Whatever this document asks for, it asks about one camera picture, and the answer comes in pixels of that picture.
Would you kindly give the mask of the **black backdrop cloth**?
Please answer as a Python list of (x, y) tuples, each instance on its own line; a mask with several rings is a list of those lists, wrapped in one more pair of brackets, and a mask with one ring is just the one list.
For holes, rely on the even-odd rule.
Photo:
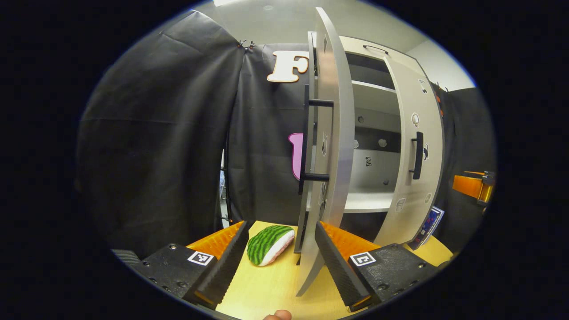
[(201, 12), (151, 31), (112, 65), (80, 121), (77, 179), (112, 249), (145, 258), (221, 229), (221, 162), (234, 221), (296, 226), (289, 136), (304, 127), (304, 86), (268, 81), (277, 51), (251, 49)]
[(491, 114), (477, 88), (447, 91), (433, 85), (443, 113), (444, 160), (435, 206), (445, 212), (435, 230), (450, 251), (461, 251), (484, 216), (484, 206), (453, 189), (455, 176), (497, 171), (497, 143)]

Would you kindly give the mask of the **white cabinet drawer front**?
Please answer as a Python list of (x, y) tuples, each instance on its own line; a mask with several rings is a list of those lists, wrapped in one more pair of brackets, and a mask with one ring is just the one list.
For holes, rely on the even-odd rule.
[(340, 40), (346, 53), (380, 60), (387, 58), (388, 60), (405, 65), (408, 68), (420, 69), (420, 65), (414, 57), (408, 56), (396, 49), (388, 48), (385, 45), (342, 35), (340, 35)]

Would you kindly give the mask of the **white cabinet door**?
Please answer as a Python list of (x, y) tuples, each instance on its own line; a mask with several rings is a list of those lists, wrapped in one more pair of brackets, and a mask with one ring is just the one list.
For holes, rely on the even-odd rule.
[(329, 180), (312, 182), (296, 296), (307, 292), (325, 263), (315, 241), (316, 225), (323, 221), (340, 226), (353, 164), (354, 98), (349, 64), (339, 33), (321, 7), (316, 8), (316, 43), (315, 99), (333, 101), (333, 106), (318, 109), (314, 170), (327, 174)]
[(416, 60), (385, 63), (400, 110), (401, 149), (393, 200), (374, 243), (404, 244), (420, 233), (441, 182), (444, 130), (432, 85)]

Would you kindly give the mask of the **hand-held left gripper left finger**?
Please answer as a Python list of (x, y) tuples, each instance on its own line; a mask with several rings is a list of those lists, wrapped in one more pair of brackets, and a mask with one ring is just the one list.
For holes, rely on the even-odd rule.
[(214, 310), (240, 265), (249, 229), (249, 221), (240, 221), (191, 245), (170, 243), (132, 267), (165, 292)]

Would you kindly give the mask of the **white and grey cabinet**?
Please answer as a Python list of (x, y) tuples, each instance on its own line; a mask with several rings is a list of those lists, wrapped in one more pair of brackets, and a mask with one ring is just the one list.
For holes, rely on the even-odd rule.
[(384, 60), (346, 53), (354, 98), (354, 151), (342, 225), (362, 219), (358, 235), (374, 240), (392, 204), (400, 164), (397, 94)]

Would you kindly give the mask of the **green watermelon slice toy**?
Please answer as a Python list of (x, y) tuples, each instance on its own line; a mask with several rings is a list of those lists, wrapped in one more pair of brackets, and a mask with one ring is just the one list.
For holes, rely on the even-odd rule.
[(253, 265), (264, 267), (274, 262), (294, 238), (295, 230), (292, 227), (268, 226), (248, 241), (247, 257)]

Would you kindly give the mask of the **dark grey book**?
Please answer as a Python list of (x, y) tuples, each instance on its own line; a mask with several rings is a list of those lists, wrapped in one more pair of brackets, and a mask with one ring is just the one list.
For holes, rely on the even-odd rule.
[(424, 245), (429, 240), (429, 238), (431, 237), (431, 235), (434, 233), (439, 223), (441, 222), (444, 214), (445, 214), (444, 210), (439, 209), (436, 206), (431, 207), (431, 210), (429, 211), (429, 214), (427, 215), (427, 218), (425, 219), (423, 226), (419, 229), (418, 234), (412, 241), (407, 243), (407, 245), (411, 250), (413, 251), (417, 250), (419, 247)]

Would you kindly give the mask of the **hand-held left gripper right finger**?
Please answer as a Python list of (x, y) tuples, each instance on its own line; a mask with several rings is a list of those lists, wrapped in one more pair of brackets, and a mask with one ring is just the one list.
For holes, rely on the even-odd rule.
[(315, 241), (350, 312), (402, 296), (439, 272), (400, 244), (380, 247), (323, 221)]

